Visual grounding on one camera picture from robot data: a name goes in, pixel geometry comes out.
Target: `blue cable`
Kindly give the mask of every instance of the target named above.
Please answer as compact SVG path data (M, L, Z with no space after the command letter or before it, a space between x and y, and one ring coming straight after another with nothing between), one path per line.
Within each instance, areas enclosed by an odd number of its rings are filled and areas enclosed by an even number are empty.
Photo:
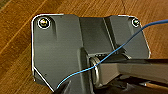
M156 22L151 22L149 24L146 24L145 26L143 26L142 28L140 28L136 33L134 33L124 44L122 44L120 47L118 47L117 49L115 49L113 52L111 52L109 55L107 55L105 58L103 58L99 63L97 63L96 65L90 67L90 68L87 68L87 69L84 69L84 70L81 70L81 71L78 71L78 72L75 72L75 73L72 73L70 74L69 76L67 76L65 79L63 79L57 86L57 89L60 87L60 85L65 82L68 78L76 75L76 74L79 74L79 73L82 73L82 72L85 72L85 71L88 71L88 70L91 70L93 68L95 68L97 65L99 65L100 63L102 63L104 60L106 60L110 55L112 55L113 53L115 53L116 51L118 51L119 49L121 49L123 46L125 46L129 41L131 41L132 38L134 38L139 32L141 32L143 29L145 29L146 27L148 26L152 26L152 25L156 25L156 24L164 24L164 23L168 23L168 19L166 20L160 20L160 21L156 21Z

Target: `wooden surface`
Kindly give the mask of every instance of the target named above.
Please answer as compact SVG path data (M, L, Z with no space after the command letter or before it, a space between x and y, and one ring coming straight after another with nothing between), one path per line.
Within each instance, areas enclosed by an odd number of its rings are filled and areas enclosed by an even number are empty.
M31 75L31 20L41 13L126 14L145 25L168 19L168 0L10 0L0 10L0 94L51 93L33 82ZM149 27L144 33L151 58L168 58L168 24Z

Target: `blue wire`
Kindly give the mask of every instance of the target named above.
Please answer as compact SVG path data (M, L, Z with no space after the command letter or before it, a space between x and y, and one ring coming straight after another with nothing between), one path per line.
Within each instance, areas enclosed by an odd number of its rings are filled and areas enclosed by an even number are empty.
M123 46L125 46L129 41L131 41L132 38L134 38L139 32L141 32L143 29L145 29L146 27L148 26L152 26L152 25L156 25L156 24L164 24L164 23L168 23L168 19L166 20L160 20L160 21L156 21L156 22L151 22L149 24L146 24L145 26L143 26L142 28L140 28L140 30L138 30L136 33L134 33L124 44L122 44L120 47L118 47L116 50L114 50L113 52L111 52L109 55L107 55L105 58L103 58L99 63L97 63L96 65L90 67L90 68L87 68L87 69L84 69L84 70L81 70L81 71L78 71L78 72L75 72L75 73L72 73L70 74L69 76L67 76L65 79L63 79L57 86L57 89L60 87L60 85L65 82L68 78L76 75L76 74L79 74L79 73L82 73L82 72L85 72L85 71L88 71L88 70L91 70L93 68L95 68L97 65L99 65L100 63L102 63L104 60L106 60L110 55L112 55L113 53L115 53L116 51L118 51L119 49L121 49Z

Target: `screw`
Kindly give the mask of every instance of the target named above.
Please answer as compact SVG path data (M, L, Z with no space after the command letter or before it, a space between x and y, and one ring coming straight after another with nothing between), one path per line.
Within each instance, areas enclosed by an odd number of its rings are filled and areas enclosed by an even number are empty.
M133 20L132 20L132 25L133 25L134 27L138 27L138 26L140 25L140 21L139 21L138 19L133 19Z
M42 29L47 29L50 26L50 21L47 18L41 18L38 21L38 25Z

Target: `wood grain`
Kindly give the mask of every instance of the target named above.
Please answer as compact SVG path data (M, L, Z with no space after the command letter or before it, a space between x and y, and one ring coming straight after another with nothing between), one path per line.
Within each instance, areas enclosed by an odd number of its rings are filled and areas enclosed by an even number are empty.
M10 0L0 10L0 94L48 94L31 75L31 20L37 14L132 15L142 25L168 19L167 0ZM168 24L144 30L151 58L168 58Z

